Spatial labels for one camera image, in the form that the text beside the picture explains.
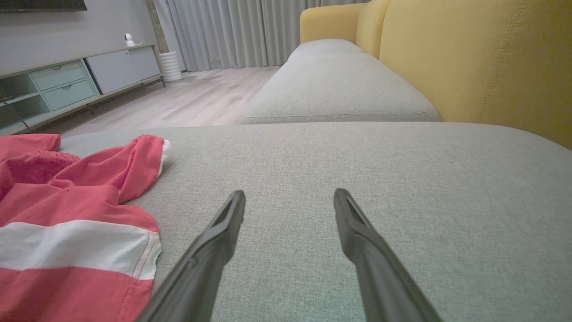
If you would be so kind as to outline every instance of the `seam stitching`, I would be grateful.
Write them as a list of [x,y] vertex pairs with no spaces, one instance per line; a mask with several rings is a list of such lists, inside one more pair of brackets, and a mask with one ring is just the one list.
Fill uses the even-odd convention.
[[127,298],[127,293],[129,293],[129,289],[130,289],[130,287],[127,287],[127,290],[125,291],[125,294],[123,295],[123,300],[121,301],[121,305],[119,306],[119,312],[117,312],[116,321],[119,321],[119,318],[121,317],[121,309],[123,308],[123,303],[125,302],[125,299]]
[[139,272],[139,277],[141,277],[141,274],[143,274],[143,269],[145,268],[145,264],[147,263],[147,260],[149,259],[151,252],[153,251],[153,247],[155,247],[155,233],[151,232],[151,236],[153,236],[153,243],[151,244],[151,248],[147,253],[147,257],[145,257],[145,260],[143,261],[143,265],[141,265],[141,271]]
[[413,113],[352,113],[352,114],[331,114],[331,115],[276,115],[276,116],[257,116],[257,115],[245,115],[244,117],[250,119],[279,119],[281,117],[345,117],[345,116],[356,116],[356,115],[375,115],[375,116],[385,116],[385,115],[416,115],[416,114],[427,114],[432,113],[434,109],[429,109],[423,112],[413,112]]
[[494,87],[496,77],[498,76],[499,70],[501,69],[501,66],[505,60],[505,53],[506,53],[508,47],[510,46],[510,44],[512,43],[514,30],[517,28],[517,21],[519,20],[519,18],[521,16],[522,9],[525,7],[525,2],[526,2],[526,0],[521,0],[519,5],[517,6],[516,10],[514,11],[513,20],[511,21],[509,29],[507,30],[507,34],[505,36],[504,44],[500,49],[498,57],[496,58],[495,67],[492,70],[492,75],[488,80],[487,89],[485,91],[483,100],[480,102],[479,111],[477,112],[477,114],[475,116],[474,123],[478,123],[480,118],[483,116],[484,108],[485,108],[486,104],[488,103],[488,98],[491,96],[492,88]]
[[149,235],[149,231],[147,230],[147,244],[145,244],[145,248],[143,248],[143,252],[141,253],[141,255],[139,256],[139,259],[135,263],[135,267],[133,268],[133,273],[131,273],[131,277],[135,277],[135,270],[137,269],[137,264],[139,264],[139,261],[143,258],[143,254],[145,254],[145,251],[147,250],[147,246],[149,246],[150,239],[151,239],[151,236]]

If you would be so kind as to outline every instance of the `cabinet door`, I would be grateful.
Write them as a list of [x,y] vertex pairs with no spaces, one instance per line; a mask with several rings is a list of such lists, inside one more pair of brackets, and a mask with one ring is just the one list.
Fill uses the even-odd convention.
[[128,50],[88,57],[86,61],[102,94],[140,81]]
[[129,56],[131,56],[131,63],[135,74],[139,80],[144,80],[155,75],[159,75],[159,65],[153,53],[153,48],[143,47],[129,49]]

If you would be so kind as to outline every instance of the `gray fabric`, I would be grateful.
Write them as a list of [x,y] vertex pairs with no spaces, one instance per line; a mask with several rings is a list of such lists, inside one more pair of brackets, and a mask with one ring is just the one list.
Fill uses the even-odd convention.
[[368,0],[167,0],[189,71],[282,65],[309,7]]
[[332,205],[348,189],[445,321],[572,319],[572,151],[528,132],[337,122],[79,135],[80,156],[141,133],[172,159],[140,205],[160,227],[156,285],[228,194],[246,213],[213,321],[363,320]]
[[305,42],[248,104],[241,122],[439,121],[415,87],[347,40]]

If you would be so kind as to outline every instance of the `cabinet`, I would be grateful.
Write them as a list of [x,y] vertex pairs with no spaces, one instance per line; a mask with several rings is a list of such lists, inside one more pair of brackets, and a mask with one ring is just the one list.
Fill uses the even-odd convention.
[[153,45],[4,73],[0,75],[0,135],[29,132],[124,89],[155,81],[162,81],[162,75]]
[[86,61],[102,94],[161,73],[151,47],[91,56]]

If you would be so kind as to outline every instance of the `curtain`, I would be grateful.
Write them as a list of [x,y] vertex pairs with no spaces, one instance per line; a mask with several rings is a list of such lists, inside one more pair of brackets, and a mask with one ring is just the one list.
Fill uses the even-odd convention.
[[167,0],[187,70],[281,65],[306,8],[369,0]]

